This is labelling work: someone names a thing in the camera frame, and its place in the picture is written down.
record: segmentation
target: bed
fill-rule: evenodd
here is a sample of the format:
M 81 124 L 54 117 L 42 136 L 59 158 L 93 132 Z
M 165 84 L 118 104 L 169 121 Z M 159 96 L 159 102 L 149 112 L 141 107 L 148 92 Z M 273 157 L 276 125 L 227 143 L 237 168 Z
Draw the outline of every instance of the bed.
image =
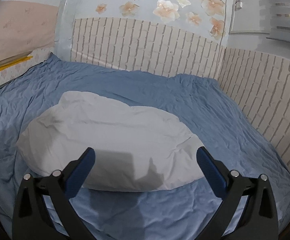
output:
M 85 63 L 49 59 L 0 88 L 0 221 L 11 236 L 14 201 L 22 176 L 31 172 L 15 146 L 30 121 L 56 105 L 66 91 L 89 91 L 130 106 L 152 106 L 176 115 L 211 155 L 243 176 L 269 176 L 280 232 L 290 222 L 290 173 L 274 147 L 248 122 L 216 80 L 180 74 L 166 78 Z M 65 233 L 50 199 L 57 230 Z M 105 192 L 81 188 L 71 203 L 100 240 L 194 239 L 217 210 L 205 178 L 168 191 Z M 226 233 L 234 230 L 241 201 Z

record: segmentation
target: blue bedsheet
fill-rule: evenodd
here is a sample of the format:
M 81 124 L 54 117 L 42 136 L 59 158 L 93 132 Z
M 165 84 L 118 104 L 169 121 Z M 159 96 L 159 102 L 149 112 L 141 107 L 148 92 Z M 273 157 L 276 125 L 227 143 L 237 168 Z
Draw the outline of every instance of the blue bedsheet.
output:
M 28 167 L 15 143 L 31 120 L 68 90 L 90 91 L 130 106 L 153 106 L 175 114 L 198 135 L 215 159 L 244 176 L 269 176 L 279 228 L 290 221 L 290 174 L 274 147 L 246 120 L 216 80 L 181 74 L 172 78 L 50 58 L 0 89 L 0 219 L 11 234 L 14 200 Z M 64 231 L 53 206 L 57 229 Z M 102 192 L 82 188 L 72 205 L 99 240 L 191 240 L 221 200 L 205 178 L 158 192 Z M 239 206 L 231 232 L 242 212 Z

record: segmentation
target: white pillow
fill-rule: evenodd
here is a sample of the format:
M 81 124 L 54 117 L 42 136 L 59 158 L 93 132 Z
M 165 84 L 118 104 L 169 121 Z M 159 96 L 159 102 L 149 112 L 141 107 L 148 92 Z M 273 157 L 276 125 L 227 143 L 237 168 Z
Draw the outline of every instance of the white pillow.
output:
M 16 145 L 41 176 L 93 148 L 96 161 L 84 187 L 96 190 L 165 190 L 203 177 L 196 161 L 203 143 L 178 117 L 90 92 L 64 93 L 30 122 Z

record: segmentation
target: brick wall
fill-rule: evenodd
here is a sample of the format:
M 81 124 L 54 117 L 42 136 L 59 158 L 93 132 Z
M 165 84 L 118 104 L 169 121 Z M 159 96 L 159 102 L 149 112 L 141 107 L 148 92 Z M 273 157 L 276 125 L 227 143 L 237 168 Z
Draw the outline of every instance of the brick wall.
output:
M 166 77 L 217 78 L 224 48 L 197 34 L 124 18 L 77 19 L 71 60 Z
M 290 169 L 290 61 L 227 48 L 218 81 Z

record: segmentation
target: black mount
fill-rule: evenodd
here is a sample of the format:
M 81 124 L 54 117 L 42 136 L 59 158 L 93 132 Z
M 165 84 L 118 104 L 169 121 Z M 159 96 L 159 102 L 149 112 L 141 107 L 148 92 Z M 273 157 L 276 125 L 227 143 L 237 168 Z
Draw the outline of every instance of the black mount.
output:
M 63 171 L 56 170 L 50 176 L 40 178 L 25 174 L 15 203 L 13 240 L 96 240 L 69 203 L 69 199 L 77 195 L 94 163 L 95 152 L 88 148 Z M 223 201 L 195 240 L 278 239 L 276 205 L 266 175 L 255 179 L 243 177 L 235 170 L 229 171 L 204 147 L 197 150 L 197 163 L 214 194 Z M 69 237 L 55 229 L 43 195 L 51 197 Z M 241 197 L 245 195 L 248 195 L 248 200 L 235 231 L 223 236 Z

